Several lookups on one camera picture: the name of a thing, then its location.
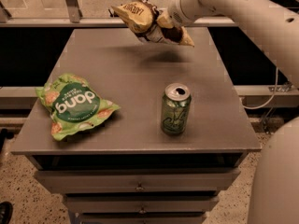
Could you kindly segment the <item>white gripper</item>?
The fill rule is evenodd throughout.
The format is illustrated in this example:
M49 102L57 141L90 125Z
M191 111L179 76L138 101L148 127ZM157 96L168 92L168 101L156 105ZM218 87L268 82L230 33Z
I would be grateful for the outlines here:
M199 0L171 0L167 11L160 10L157 24L166 29L194 23L205 14L204 6Z

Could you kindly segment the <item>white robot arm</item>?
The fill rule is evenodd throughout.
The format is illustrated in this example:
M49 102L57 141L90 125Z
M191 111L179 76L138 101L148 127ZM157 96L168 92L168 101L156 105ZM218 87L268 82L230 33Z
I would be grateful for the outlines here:
M172 0L159 22L172 28L221 14L299 87L299 16L270 0ZM248 224L299 224L299 118L280 127L261 151Z

